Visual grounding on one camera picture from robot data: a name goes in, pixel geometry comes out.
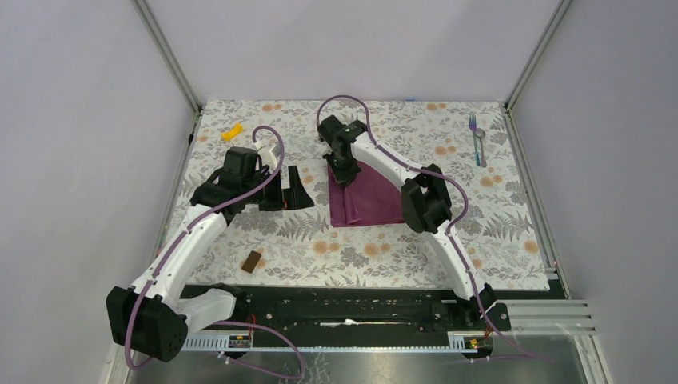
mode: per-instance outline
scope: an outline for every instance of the gray wall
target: gray wall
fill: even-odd
[[[558,0],[150,0],[199,98],[505,100]]]
[[[516,122],[616,383],[676,382],[678,2],[575,1]]]
[[[96,382],[191,112],[131,2],[0,4],[0,382]]]

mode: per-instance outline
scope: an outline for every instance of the maroon towel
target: maroon towel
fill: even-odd
[[[372,167],[358,162],[362,171],[346,188],[329,176],[329,216],[332,226],[378,226],[405,222],[401,192]]]

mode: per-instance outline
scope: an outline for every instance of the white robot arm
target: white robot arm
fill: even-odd
[[[475,271],[463,247],[459,247],[457,253],[450,241],[452,238],[456,244],[461,244],[453,226],[448,231],[451,214],[445,185],[441,185],[439,178],[412,171],[423,168],[440,173],[440,169],[434,165],[418,166],[379,144],[389,152],[389,157],[369,139],[361,122],[344,126],[331,116],[318,127],[318,133],[321,140],[329,144],[331,152],[324,158],[340,184],[347,185],[355,179],[360,171],[357,161],[360,161],[401,189],[405,222],[416,232],[423,233],[431,244],[441,259],[454,294],[468,301],[471,312],[478,314],[478,305],[471,300],[475,294],[468,275],[470,272],[477,286],[484,287],[479,298],[487,303],[485,308],[489,309],[496,299],[491,287]],[[130,319],[136,319],[131,342],[128,340],[127,344],[134,350],[168,362],[181,350],[188,334],[236,316],[234,311],[239,314],[243,311],[239,309],[244,302],[241,300],[243,292],[234,287],[215,287],[188,300],[180,299],[180,295],[198,259],[246,204],[258,204],[260,210],[297,210],[313,206],[301,184],[297,167],[288,167],[290,188],[283,190],[280,174],[273,176],[269,171],[277,164],[276,149],[258,149],[229,149],[224,166],[196,189],[191,198],[192,206],[160,257],[130,288],[114,287],[111,290],[106,307],[116,343],[126,344],[128,325],[134,323]],[[223,202],[260,186],[267,178],[273,181],[256,194],[205,215],[213,210],[212,207],[221,206]]]
[[[380,145],[386,148],[386,150],[388,150],[391,154],[398,157],[402,162],[409,163],[412,168],[423,167],[406,158],[403,158],[395,150],[388,148],[387,145],[381,143]],[[398,190],[405,184],[405,181],[414,179],[418,175],[417,172],[405,169],[403,166],[398,165],[382,151],[378,150],[377,147],[369,140],[366,132],[360,134],[356,138],[356,141],[351,145],[351,148],[353,150],[353,156],[356,160],[374,168],[374,170],[388,179]],[[466,273],[464,265],[461,263],[457,252],[454,250],[452,243],[445,234],[449,223],[449,220],[445,220],[437,227],[436,233],[425,231],[422,233],[422,235],[426,241],[429,242],[433,250],[436,252],[438,258],[441,260],[441,263],[448,276],[449,288],[454,291],[454,294],[457,297],[469,300],[471,297],[473,297],[473,289],[471,287],[469,276]],[[457,230],[454,228],[454,226],[450,230],[450,235],[454,238],[454,241],[457,244],[461,244],[461,240],[459,239]],[[464,247],[460,246],[460,250],[468,265],[473,268],[473,264],[471,263],[469,256],[466,254]],[[475,268],[473,268],[472,273],[476,284],[478,286],[484,286],[485,279],[475,271]]]

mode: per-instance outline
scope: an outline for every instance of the yellow toy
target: yellow toy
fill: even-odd
[[[224,138],[224,140],[229,142],[232,138],[238,136],[241,132],[242,132],[242,125],[240,123],[237,123],[235,126],[233,126],[232,130],[230,130],[228,132],[224,132],[223,134],[221,134],[221,136]]]

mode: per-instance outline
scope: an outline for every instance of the floral tablecloth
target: floral tablecloth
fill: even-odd
[[[297,165],[315,207],[259,212],[250,206],[209,248],[189,282],[279,286],[367,286],[441,288],[444,270],[419,234],[405,224],[332,228],[329,224],[325,144],[317,140],[315,101],[211,101],[189,158],[168,234],[185,215],[196,187],[223,163],[230,146],[251,146],[252,130],[265,124],[285,140],[286,165]],[[497,102],[368,102],[378,138],[406,158],[443,172],[465,188],[469,214],[457,230],[479,273],[496,290],[546,290],[548,282],[536,243],[527,198]],[[476,166],[469,114],[487,132],[487,168]],[[332,102],[324,117],[344,123],[365,120],[353,102]],[[221,133],[240,122],[244,132],[231,142]],[[262,139],[273,136],[261,133]],[[286,183],[283,170],[283,186]],[[449,187],[453,214],[461,197]],[[262,254],[252,274],[241,270],[251,250]]]

